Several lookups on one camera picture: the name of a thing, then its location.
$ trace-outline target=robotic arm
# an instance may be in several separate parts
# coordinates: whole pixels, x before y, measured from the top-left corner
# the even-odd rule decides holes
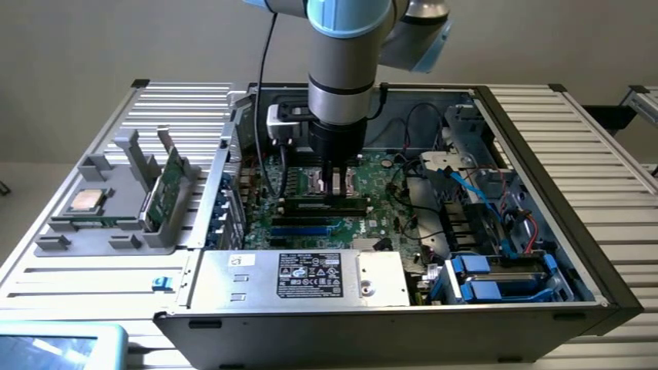
[[[378,64],[430,72],[450,23],[445,0],[245,0],[309,19],[310,145],[326,173],[364,149]]]

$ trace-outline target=motherboard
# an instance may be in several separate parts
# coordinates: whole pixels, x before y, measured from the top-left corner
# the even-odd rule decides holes
[[[286,201],[272,199],[262,183],[258,165],[248,162],[241,177],[241,195],[245,204],[249,233],[245,249],[370,249],[382,242],[388,250],[400,251],[406,268],[414,269],[414,259],[421,251],[418,240],[409,239],[401,233],[402,225],[414,216],[405,205],[396,202],[388,194],[388,184],[401,168],[396,155],[386,152],[366,152],[348,170],[348,197],[341,200],[344,211],[350,207],[354,216],[333,216],[318,213],[316,217],[282,217],[282,211],[292,211],[296,201],[301,207],[322,199],[321,168],[292,166],[288,176]],[[269,176],[280,183],[282,172],[277,157],[266,161]],[[420,232],[410,227],[412,237]]]

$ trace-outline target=teal tablet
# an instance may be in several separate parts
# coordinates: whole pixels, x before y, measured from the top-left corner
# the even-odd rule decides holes
[[[81,321],[0,321],[0,368],[125,369],[129,334]]]

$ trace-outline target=power supply label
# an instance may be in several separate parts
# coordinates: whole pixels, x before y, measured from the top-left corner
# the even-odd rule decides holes
[[[280,254],[277,294],[282,298],[342,298],[341,253]]]

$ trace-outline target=tablet screen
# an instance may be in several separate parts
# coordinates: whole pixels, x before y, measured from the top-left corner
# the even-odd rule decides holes
[[[83,370],[95,338],[0,335],[0,358],[7,368]]]

